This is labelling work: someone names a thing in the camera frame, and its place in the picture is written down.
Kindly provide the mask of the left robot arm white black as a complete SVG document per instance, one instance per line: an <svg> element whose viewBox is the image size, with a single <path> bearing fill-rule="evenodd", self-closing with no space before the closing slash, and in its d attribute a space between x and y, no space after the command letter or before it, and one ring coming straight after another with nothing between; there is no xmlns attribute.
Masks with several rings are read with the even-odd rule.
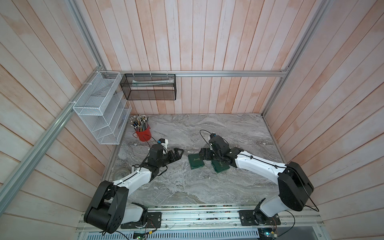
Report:
<svg viewBox="0 0 384 240"><path fill-rule="evenodd" d="M85 212L84 222L109 234L123 224L145 226L147 208L140 204L128 205L129 195L161 176L160 169L180 160L183 154L183 149L167 150L163 144L152 145L136 171L119 180L99 184Z"/></svg>

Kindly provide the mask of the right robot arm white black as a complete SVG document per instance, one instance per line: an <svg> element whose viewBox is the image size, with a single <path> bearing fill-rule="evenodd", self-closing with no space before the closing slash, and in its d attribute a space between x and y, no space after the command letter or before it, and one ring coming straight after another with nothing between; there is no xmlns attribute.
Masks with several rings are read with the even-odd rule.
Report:
<svg viewBox="0 0 384 240"><path fill-rule="evenodd" d="M257 157L241 148L230 148L228 142L216 134L210 134L208 148L199 152L205 161L217 161L227 166L244 169L258 174L276 184L279 193L269 199L262 199L250 214L240 214L248 225L266 225L280 212L302 211L311 199L314 186L295 162L277 163Z"/></svg>

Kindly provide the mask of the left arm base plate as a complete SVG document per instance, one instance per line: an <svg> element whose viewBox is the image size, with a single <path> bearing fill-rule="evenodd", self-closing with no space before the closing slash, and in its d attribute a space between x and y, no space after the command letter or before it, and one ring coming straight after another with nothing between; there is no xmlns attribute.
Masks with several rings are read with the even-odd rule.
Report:
<svg viewBox="0 0 384 240"><path fill-rule="evenodd" d="M122 224L121 229L158 229L161 227L161 221L161 212L144 213L143 216L139 219L139 221Z"/></svg>

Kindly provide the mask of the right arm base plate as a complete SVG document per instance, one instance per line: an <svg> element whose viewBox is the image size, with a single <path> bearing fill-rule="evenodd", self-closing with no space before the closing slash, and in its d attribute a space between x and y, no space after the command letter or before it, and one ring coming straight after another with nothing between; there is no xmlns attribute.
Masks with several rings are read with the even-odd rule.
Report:
<svg viewBox="0 0 384 240"><path fill-rule="evenodd" d="M281 225L280 217L276 214L273 217L266 217L254 210L238 211L242 226L278 226Z"/></svg>

